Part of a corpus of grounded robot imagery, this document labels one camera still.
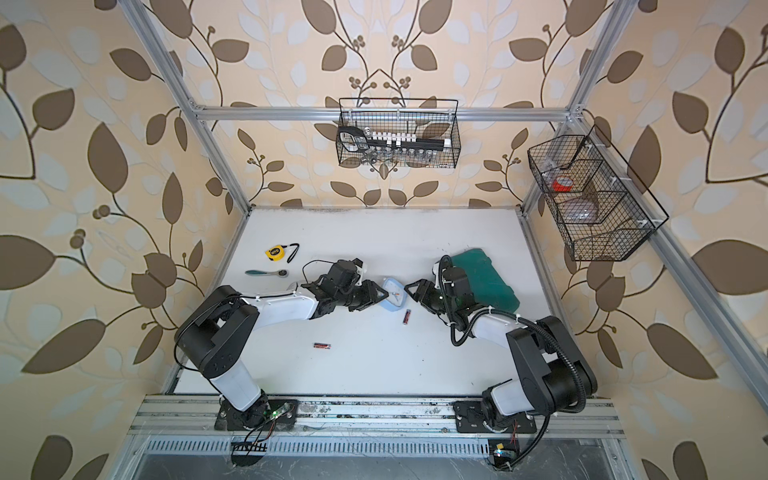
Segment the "light blue alarm clock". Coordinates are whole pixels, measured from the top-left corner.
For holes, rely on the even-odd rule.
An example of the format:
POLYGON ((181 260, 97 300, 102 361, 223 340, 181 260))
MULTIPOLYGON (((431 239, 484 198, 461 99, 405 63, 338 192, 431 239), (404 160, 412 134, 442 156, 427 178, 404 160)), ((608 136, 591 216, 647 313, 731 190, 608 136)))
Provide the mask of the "light blue alarm clock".
POLYGON ((383 280, 382 288, 388 293, 388 296, 379 305, 391 312, 401 310, 407 297, 404 285, 394 278, 387 277, 383 280))

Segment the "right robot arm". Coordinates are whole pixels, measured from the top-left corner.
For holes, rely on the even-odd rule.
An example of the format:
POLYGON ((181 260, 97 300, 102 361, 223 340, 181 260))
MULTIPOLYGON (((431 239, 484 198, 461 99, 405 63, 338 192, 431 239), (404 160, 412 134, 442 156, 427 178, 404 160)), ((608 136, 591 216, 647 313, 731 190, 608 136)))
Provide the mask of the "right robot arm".
POLYGON ((405 286, 405 292, 450 329, 451 344, 470 339, 509 349, 515 373, 481 394, 481 411, 500 430, 520 413, 550 416, 579 413, 598 389, 596 375, 563 321, 549 315, 530 320, 520 301, 483 254, 443 256, 434 278, 405 286))

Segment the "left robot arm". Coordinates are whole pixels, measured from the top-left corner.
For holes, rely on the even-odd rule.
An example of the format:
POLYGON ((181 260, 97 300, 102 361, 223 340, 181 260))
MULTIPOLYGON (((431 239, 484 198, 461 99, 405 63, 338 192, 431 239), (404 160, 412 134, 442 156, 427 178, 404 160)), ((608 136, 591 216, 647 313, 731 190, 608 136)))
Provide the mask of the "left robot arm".
POLYGON ((224 285, 205 298, 174 335, 175 347, 192 362, 228 405, 249 412, 266 401, 242 355, 253 332, 283 322, 309 321, 338 307, 362 311, 389 297, 371 280, 334 284, 323 275, 280 294, 246 296, 224 285))

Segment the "green plastic case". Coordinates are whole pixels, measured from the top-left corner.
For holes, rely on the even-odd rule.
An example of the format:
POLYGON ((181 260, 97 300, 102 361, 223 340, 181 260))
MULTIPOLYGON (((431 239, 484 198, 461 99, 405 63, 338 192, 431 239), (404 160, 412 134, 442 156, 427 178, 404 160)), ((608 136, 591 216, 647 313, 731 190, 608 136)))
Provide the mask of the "green plastic case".
POLYGON ((514 290, 505 283, 492 260, 480 248, 464 251, 451 257, 453 266, 464 270, 473 295, 478 303, 516 313, 520 301, 514 290))

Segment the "yellow tape measure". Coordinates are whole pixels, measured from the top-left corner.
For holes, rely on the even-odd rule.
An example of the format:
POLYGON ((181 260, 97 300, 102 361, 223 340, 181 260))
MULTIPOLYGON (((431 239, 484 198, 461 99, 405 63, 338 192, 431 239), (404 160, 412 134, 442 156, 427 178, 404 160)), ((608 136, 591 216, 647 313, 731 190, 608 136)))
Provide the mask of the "yellow tape measure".
POLYGON ((265 251, 265 255, 272 262, 285 260, 291 263, 300 249, 299 243, 278 244, 265 251))

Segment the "clear plastic bag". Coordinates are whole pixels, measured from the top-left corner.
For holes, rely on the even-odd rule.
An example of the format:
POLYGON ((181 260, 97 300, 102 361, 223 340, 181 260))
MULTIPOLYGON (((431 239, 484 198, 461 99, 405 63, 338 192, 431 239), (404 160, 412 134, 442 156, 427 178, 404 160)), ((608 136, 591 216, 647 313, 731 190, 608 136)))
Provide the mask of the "clear plastic bag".
POLYGON ((574 198, 558 205, 559 219, 565 224, 592 225, 598 222, 598 204, 587 198, 574 198))

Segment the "teal handled ratchet tool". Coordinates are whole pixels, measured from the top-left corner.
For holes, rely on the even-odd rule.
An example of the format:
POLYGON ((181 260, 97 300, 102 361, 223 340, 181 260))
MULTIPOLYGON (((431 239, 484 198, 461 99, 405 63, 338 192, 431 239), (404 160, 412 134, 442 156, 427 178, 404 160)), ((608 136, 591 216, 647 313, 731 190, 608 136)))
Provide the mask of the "teal handled ratchet tool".
POLYGON ((288 276, 288 271, 285 269, 274 270, 274 271, 250 269, 250 270, 246 270, 245 274, 253 277, 277 276, 279 278, 286 278, 288 276))

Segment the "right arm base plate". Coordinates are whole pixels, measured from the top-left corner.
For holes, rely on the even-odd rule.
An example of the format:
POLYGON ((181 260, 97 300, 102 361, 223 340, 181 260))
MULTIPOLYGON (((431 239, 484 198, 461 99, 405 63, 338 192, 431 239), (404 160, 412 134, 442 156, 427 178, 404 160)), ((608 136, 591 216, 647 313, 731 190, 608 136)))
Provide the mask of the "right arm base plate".
POLYGON ((537 426, 525 412, 502 415, 489 402, 456 401, 452 403, 459 433, 533 434, 537 426))

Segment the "socket bit rail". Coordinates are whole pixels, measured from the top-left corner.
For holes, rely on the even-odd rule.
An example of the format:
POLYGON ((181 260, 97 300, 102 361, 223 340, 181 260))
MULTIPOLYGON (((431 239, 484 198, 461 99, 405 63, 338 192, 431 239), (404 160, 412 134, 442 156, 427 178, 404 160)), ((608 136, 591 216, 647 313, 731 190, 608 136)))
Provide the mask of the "socket bit rail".
POLYGON ((422 138, 415 134, 392 133, 392 132, 374 132, 376 136, 381 136, 386 141, 384 148, 405 149, 405 150, 424 150, 424 151, 449 151, 453 148, 450 138, 422 138))

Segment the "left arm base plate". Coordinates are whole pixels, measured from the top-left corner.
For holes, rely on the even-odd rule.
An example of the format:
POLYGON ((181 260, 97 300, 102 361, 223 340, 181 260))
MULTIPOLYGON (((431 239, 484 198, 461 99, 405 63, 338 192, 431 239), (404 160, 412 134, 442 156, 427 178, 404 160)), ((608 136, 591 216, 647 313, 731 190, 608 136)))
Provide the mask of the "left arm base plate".
POLYGON ((214 429, 251 431, 274 427, 277 431, 289 431, 296 423, 298 406, 296 399, 260 399, 246 411, 239 411, 222 398, 214 429))

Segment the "black handled scissors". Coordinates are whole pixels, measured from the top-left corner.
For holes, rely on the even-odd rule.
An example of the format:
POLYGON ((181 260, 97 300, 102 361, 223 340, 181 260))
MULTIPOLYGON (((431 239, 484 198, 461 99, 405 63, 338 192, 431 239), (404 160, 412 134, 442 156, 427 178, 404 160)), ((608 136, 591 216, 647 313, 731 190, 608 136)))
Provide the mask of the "black handled scissors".
POLYGON ((370 129, 353 126, 339 126, 337 142, 349 153, 365 153, 386 146, 386 141, 370 129))

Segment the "aluminium front rail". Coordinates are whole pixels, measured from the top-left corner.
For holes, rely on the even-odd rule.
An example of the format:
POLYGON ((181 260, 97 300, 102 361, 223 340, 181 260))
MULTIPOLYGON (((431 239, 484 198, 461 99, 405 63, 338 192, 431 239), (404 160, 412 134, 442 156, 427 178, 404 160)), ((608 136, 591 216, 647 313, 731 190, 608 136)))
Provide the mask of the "aluminium front rail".
MULTIPOLYGON (((530 414, 516 418, 507 430, 487 427, 475 397, 375 397, 274 395, 277 409, 287 400, 296 405, 278 419, 278 433, 303 436, 458 437, 516 435, 532 437, 542 420, 530 414)), ((151 395, 140 405, 129 432, 134 435, 224 435, 248 429, 224 410, 217 395, 151 395)), ((579 414, 551 417, 546 436, 552 439, 624 439, 623 426, 609 400, 591 399, 579 414)))

